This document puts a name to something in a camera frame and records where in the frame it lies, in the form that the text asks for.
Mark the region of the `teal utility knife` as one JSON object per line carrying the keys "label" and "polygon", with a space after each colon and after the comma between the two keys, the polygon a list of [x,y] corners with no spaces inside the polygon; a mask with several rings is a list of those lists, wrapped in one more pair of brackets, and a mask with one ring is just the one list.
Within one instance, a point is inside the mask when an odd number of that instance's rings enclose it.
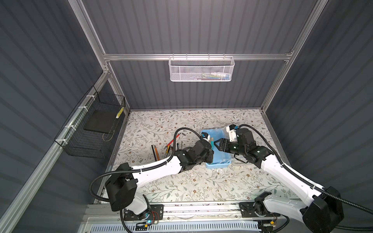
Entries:
{"label": "teal utility knife", "polygon": [[214,149],[214,139],[213,138],[210,139],[210,144],[211,144],[211,149],[213,150]]}

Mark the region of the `blue plastic tool box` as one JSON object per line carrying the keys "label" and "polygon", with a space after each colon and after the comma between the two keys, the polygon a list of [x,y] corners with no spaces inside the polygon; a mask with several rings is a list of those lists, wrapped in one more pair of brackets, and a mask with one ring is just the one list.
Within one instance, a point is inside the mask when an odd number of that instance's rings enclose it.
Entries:
{"label": "blue plastic tool box", "polygon": [[225,128],[203,129],[201,130],[202,138],[208,141],[214,151],[211,163],[206,163],[207,169],[223,169],[231,165],[233,154],[225,152],[222,148],[223,141],[237,142],[236,130],[239,127],[231,124]]}

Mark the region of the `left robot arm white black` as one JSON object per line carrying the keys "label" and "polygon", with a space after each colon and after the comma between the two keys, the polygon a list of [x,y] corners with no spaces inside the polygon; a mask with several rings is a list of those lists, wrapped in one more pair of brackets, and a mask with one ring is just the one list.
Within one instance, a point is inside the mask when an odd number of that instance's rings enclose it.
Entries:
{"label": "left robot arm white black", "polygon": [[212,162],[213,154],[211,143],[201,139],[191,148],[177,150],[172,157],[148,165],[120,165],[105,183],[111,210],[127,209],[140,219],[147,218],[152,208],[146,196],[138,192],[141,187],[160,178],[191,170],[202,163]]}

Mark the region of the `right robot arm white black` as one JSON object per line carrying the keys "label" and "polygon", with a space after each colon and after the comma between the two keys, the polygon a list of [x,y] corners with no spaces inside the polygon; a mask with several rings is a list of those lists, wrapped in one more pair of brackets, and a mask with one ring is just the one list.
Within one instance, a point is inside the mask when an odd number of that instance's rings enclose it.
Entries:
{"label": "right robot arm white black", "polygon": [[291,201],[265,191],[254,200],[252,209],[257,216],[281,214],[304,223],[314,233],[330,233],[344,219],[341,201],[323,194],[321,185],[281,164],[274,151],[256,145],[255,141],[247,144],[225,138],[215,141],[214,147],[219,151],[244,156],[249,163],[272,175],[299,198]]}

